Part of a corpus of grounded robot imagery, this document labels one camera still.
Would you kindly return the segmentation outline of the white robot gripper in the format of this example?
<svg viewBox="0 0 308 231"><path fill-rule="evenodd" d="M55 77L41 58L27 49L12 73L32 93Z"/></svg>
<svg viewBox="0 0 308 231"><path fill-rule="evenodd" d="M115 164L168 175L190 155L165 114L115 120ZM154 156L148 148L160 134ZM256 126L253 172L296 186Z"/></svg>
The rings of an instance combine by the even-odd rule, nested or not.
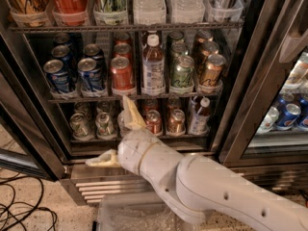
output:
<svg viewBox="0 0 308 231"><path fill-rule="evenodd" d="M120 167L159 184L164 178L173 179L177 165L184 158L148 130L134 101L122 97L124 126L130 130L118 145L118 156L110 149L100 156L87 159L88 167Z"/></svg>

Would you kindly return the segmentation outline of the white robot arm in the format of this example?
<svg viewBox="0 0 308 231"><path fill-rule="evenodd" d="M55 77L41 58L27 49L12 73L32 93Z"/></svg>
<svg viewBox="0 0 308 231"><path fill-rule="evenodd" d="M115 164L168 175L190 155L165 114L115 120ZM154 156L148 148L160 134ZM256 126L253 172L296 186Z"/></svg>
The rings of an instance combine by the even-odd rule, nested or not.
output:
<svg viewBox="0 0 308 231"><path fill-rule="evenodd" d="M141 176L182 220L199 224L213 210L256 231L308 231L308 208L269 192L216 161L184 156L145 128L135 103L122 98L130 129L118 150L89 159L90 167L123 167Z"/></svg>

